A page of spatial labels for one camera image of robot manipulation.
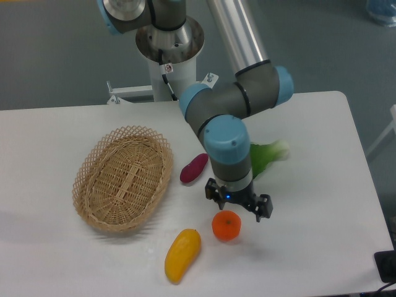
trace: blue object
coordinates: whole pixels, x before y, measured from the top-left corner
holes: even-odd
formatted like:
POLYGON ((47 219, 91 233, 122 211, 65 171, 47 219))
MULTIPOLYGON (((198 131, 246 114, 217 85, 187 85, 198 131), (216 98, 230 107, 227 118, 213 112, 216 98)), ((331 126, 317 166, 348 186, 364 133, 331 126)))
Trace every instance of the blue object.
POLYGON ((110 33, 112 35, 121 35, 121 33, 116 29, 116 27, 114 27, 113 23, 111 23, 109 17, 107 16, 105 7, 103 5, 103 1, 97 0, 97 4, 98 4, 99 10, 100 10, 100 14, 103 17, 103 20, 105 21, 107 29, 109 29, 110 33))
POLYGON ((284 102, 287 102, 295 92, 295 85, 293 78, 286 68, 283 66, 275 66, 279 77, 279 94, 278 101, 275 106, 278 106, 284 102))
POLYGON ((229 114, 217 116, 206 125, 204 147, 215 161, 225 165, 237 164, 250 152, 246 126, 229 114))
POLYGON ((187 108, 192 99, 194 99, 194 96, 197 95, 200 91, 205 90, 206 88, 210 87, 205 84, 194 84, 188 87, 187 90, 185 90, 183 94, 181 94, 179 99, 179 107, 184 118, 186 118, 187 108))
POLYGON ((396 26, 396 0, 368 0, 366 10, 377 23, 396 26))

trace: blue joint cap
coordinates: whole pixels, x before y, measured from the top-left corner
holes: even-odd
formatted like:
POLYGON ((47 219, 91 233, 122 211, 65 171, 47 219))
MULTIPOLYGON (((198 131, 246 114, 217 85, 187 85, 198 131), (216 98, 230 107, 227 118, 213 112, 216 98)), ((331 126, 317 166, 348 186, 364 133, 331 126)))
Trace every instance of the blue joint cap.
POLYGON ((210 87, 205 84, 194 84, 189 86, 187 90, 185 90, 183 94, 181 94, 179 99, 179 107, 184 118, 186 118, 187 108, 190 105, 192 99, 194 99, 194 96, 197 95, 200 91, 205 90, 206 88, 210 87))
POLYGON ((279 94, 277 104, 278 106, 284 102, 287 102, 295 92, 295 85, 290 73, 283 66, 275 66, 279 77, 279 94))
POLYGON ((107 16, 103 0, 97 0, 97 4, 100 10, 100 14, 103 17, 103 20, 105 21, 107 29, 109 29, 110 33, 112 35, 121 35, 121 33, 116 29, 116 27, 114 27, 113 23, 111 23, 109 17, 107 16))
POLYGON ((250 152, 246 126, 234 116, 217 116, 205 127, 204 147, 215 161, 225 165, 237 164, 250 152))

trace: green vegetable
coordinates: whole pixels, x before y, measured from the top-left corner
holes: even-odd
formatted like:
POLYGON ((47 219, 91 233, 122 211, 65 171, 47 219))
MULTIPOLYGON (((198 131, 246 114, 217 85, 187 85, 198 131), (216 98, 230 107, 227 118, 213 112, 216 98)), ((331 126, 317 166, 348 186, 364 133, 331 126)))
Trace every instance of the green vegetable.
POLYGON ((279 160, 289 154, 289 144, 277 140, 271 144, 250 144, 253 178, 262 173, 269 163, 279 160))

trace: metal pole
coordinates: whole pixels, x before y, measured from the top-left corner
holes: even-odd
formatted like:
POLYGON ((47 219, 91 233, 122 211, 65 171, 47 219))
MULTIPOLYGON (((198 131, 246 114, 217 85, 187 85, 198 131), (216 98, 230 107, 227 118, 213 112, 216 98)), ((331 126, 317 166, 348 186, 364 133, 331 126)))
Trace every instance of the metal pole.
POLYGON ((207 0, 235 73, 268 59, 250 8, 242 0, 207 0))

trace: gray floor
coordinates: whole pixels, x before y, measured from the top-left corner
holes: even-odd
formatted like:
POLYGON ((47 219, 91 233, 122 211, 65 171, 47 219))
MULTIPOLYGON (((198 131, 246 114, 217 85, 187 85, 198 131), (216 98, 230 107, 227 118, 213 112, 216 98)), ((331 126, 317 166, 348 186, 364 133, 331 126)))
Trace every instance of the gray floor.
MULTIPOLYGON (((396 28, 372 22, 365 0, 250 3, 271 60, 289 69, 296 92, 343 92, 366 149, 396 104, 396 28)), ((205 30, 198 77, 212 71, 233 81, 206 2, 187 4, 205 30)), ((134 33, 111 36, 95 0, 0 3, 0 70, 0 110, 104 104, 106 80, 149 84, 134 33)), ((396 216, 396 141, 370 169, 385 217, 396 216)))

